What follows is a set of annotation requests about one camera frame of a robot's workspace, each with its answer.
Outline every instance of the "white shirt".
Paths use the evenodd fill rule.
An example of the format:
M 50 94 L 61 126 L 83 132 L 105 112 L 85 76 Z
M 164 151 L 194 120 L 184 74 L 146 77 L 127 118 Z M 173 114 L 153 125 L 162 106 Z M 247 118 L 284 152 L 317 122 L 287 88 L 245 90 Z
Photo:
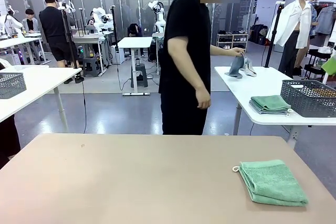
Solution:
M 272 32 L 275 25 L 276 16 L 273 19 L 271 29 L 268 30 L 267 38 L 271 40 Z M 274 44 L 284 46 L 294 29 L 300 22 L 300 34 L 296 48 L 304 48 L 307 46 L 310 25 L 311 25 L 311 7 L 308 1 L 303 10 L 298 0 L 288 4 L 281 12 L 277 34 L 275 35 Z

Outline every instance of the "person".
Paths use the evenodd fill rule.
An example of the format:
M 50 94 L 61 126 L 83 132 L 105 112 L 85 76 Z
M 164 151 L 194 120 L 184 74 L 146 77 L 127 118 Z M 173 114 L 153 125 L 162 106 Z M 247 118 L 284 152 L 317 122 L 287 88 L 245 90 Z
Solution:
M 0 58 L 0 70 L 10 67 L 8 61 Z M 0 122 L 0 132 L 2 137 L 0 140 L 0 169 L 4 167 L 9 160 L 20 150 L 20 141 L 17 134 L 14 115 Z
M 93 26 L 93 24 L 95 23 L 95 21 L 94 21 L 94 17 L 93 17 L 93 11 L 90 12 L 90 17 L 91 17 L 91 18 L 88 20 L 87 25 L 88 25 L 88 26 Z
M 244 50 L 211 45 L 210 0 L 173 0 L 166 21 L 161 76 L 164 135 L 202 135 L 211 106 L 210 55 L 240 57 Z
M 133 23 L 127 28 L 127 34 L 128 37 L 142 37 L 142 29 L 138 24 Z M 140 54 L 144 56 L 143 48 L 140 48 Z
M 38 21 L 34 17 L 34 11 L 32 9 L 26 9 L 26 18 L 22 20 L 22 25 L 25 28 L 27 33 L 34 34 L 39 33 Z M 41 52 L 36 49 L 39 46 L 39 43 L 36 41 L 29 42 L 30 49 L 32 50 L 34 57 L 40 61 L 44 61 L 41 56 Z
M 315 0 L 308 0 L 308 1 L 309 1 L 309 4 L 310 4 L 310 7 L 311 7 L 311 28 L 310 28 L 310 32 L 309 32 L 309 38 L 308 38 L 307 46 L 305 48 L 299 49 L 299 51 L 297 53 L 295 66 L 294 66 L 294 70 L 293 70 L 293 75 L 294 76 L 301 76 L 301 69 L 302 69 L 301 63 L 302 63 L 304 57 L 306 56 L 306 54 L 309 51 L 310 40 L 314 39 L 316 26 L 319 24 L 318 22 L 316 22 L 317 11 L 315 10 L 314 6 L 312 5 L 312 3 Z
M 73 61 L 70 52 L 70 46 L 67 42 L 65 28 L 63 23 L 62 12 L 57 8 L 58 0 L 45 0 L 47 7 L 42 10 L 39 14 L 42 31 L 49 43 L 52 54 L 57 60 L 57 66 L 59 68 L 65 68 L 65 61 Z M 68 20 L 71 26 L 75 25 L 75 21 L 68 16 Z M 75 43 L 72 43 L 73 55 L 77 65 L 78 63 L 78 52 Z M 76 83 L 80 83 L 84 80 L 83 77 L 76 78 Z M 72 81 L 69 78 L 64 83 L 68 84 Z

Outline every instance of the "clothes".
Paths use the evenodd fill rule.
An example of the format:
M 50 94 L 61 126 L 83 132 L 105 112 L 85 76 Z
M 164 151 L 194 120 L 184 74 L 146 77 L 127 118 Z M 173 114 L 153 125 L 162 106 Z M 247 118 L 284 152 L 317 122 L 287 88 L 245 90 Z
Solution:
M 27 32 L 29 32 L 30 30 L 33 30 L 33 31 L 39 31 L 38 21 L 37 21 L 36 18 L 33 18 L 32 21 L 30 21 L 30 20 L 27 19 L 27 18 L 24 18 L 24 19 L 22 20 L 22 25 L 23 25 L 23 27 L 25 28 L 25 30 L 26 30 Z
M 274 30 L 276 17 L 273 19 L 271 29 L 269 29 L 267 38 L 271 40 Z M 281 12 L 277 34 L 274 44 L 284 46 L 298 22 L 300 22 L 300 34 L 298 35 L 296 48 L 304 48 L 307 45 L 310 26 L 311 26 L 311 5 L 306 1 L 306 5 L 301 9 L 298 0 L 288 4 Z
M 50 46 L 52 55 L 54 55 L 57 61 L 61 61 L 61 60 L 72 61 L 70 47 L 67 42 L 49 43 L 49 46 Z M 75 60 L 78 60 L 78 51 L 77 51 L 75 43 L 72 43 L 72 50 L 74 51 L 73 55 L 75 57 Z
M 0 70 L 10 67 L 11 65 L 6 60 L 1 60 Z M 0 132 L 2 137 L 0 139 L 0 169 L 5 166 L 9 156 L 17 154 L 20 150 L 19 136 L 17 134 L 14 115 L 0 122 Z
M 249 101 L 249 104 L 252 108 L 258 112 L 260 115 L 262 114 L 269 114 L 269 115 L 287 115 L 287 111 L 265 111 L 261 107 L 259 107 L 255 102 Z
M 48 6 L 40 12 L 39 18 L 48 43 L 67 42 L 61 10 Z M 75 22 L 69 16 L 68 19 L 71 26 L 75 25 Z
M 202 135 L 207 110 L 197 108 L 194 94 L 161 93 L 163 135 Z
M 317 20 L 317 11 L 315 10 L 315 8 L 312 6 L 312 3 L 309 2 L 310 4 L 310 8 L 311 8 L 311 22 L 316 22 Z M 309 32 L 309 36 L 315 36 L 316 34 L 316 26 L 311 26 L 310 28 L 310 32 Z
M 308 204 L 305 192 L 281 160 L 241 162 L 239 172 L 254 202 L 292 207 Z
M 287 40 L 278 69 L 281 73 L 284 73 L 290 78 L 293 78 L 294 65 L 299 51 L 296 48 L 299 33 L 299 31 L 294 31 Z
M 164 90 L 175 92 L 179 89 L 182 92 L 180 95 L 186 93 L 195 95 L 194 88 L 180 74 L 168 53 L 167 42 L 174 37 L 188 38 L 187 51 L 197 73 L 210 92 L 211 22 L 209 10 L 205 4 L 201 4 L 201 0 L 174 0 L 172 2 L 167 16 L 163 53 L 159 55 L 161 65 L 159 93 Z
M 241 79 L 243 76 L 239 73 L 239 70 L 244 67 L 244 58 L 236 56 L 232 62 L 229 73 L 225 73 L 228 76 Z
M 280 95 L 251 97 L 251 100 L 263 111 L 287 111 L 290 105 Z
M 326 35 L 331 34 L 335 10 L 336 8 L 333 6 L 325 7 L 322 9 L 320 15 L 317 18 L 317 22 L 319 23 L 316 28 L 317 33 Z

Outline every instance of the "man's arm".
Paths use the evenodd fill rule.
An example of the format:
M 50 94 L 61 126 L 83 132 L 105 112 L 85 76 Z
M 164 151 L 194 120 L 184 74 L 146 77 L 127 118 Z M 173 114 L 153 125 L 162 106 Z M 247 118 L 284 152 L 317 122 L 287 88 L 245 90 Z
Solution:
M 244 55 L 244 50 L 242 48 L 232 48 L 232 49 L 223 49 L 220 47 L 215 47 L 213 45 L 210 46 L 210 54 L 211 55 L 222 55 L 222 56 L 242 56 Z
M 168 53 L 172 57 L 178 71 L 196 91 L 198 108 L 207 109 L 211 106 L 211 98 L 202 79 L 187 51 L 188 38 L 174 37 L 168 40 Z

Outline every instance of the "gray plastic basket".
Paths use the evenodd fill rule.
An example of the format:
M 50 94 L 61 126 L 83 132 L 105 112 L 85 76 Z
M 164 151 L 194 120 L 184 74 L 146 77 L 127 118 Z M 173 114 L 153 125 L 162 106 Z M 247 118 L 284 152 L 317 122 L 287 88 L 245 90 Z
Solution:
M 336 118 L 336 90 L 319 81 L 282 81 L 281 96 L 303 117 Z
M 0 72 L 0 99 L 12 98 L 26 89 L 23 73 Z

